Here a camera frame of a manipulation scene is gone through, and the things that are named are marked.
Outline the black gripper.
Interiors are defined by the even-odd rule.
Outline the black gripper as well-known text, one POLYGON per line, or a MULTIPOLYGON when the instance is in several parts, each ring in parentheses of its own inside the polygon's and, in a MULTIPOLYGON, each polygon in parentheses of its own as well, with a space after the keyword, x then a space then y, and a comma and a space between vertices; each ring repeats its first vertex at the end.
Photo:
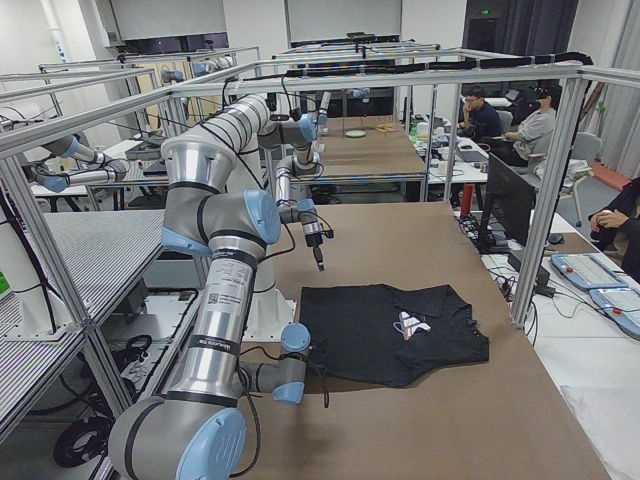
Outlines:
POLYGON ((326 374, 326 342, 312 340, 308 349, 307 364, 318 375, 326 374))
POLYGON ((319 247, 323 243, 323 229, 319 222, 310 222, 303 225, 303 233, 306 245, 312 248, 313 256, 319 271, 324 271, 324 257, 319 247))

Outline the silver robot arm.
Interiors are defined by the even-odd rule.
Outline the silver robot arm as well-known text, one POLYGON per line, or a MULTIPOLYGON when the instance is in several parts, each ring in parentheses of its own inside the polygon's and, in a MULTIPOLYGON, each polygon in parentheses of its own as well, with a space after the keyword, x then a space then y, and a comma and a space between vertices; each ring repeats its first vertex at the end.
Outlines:
POLYGON ((128 479, 227 479, 247 436, 239 400, 255 392, 286 404, 302 400, 306 327, 284 329, 283 355, 273 365, 240 358, 258 268, 280 237, 281 218, 269 193, 226 190, 238 150, 198 133, 163 144, 170 188, 162 242, 211 264, 178 381, 129 407, 111 430, 110 461, 128 479))
POLYGON ((291 180, 320 171, 310 114, 287 119, 263 95, 247 95, 161 146, 168 172, 164 247, 193 257, 241 250, 256 262, 281 228, 299 223, 317 266, 324 229, 312 200, 296 200, 291 180))

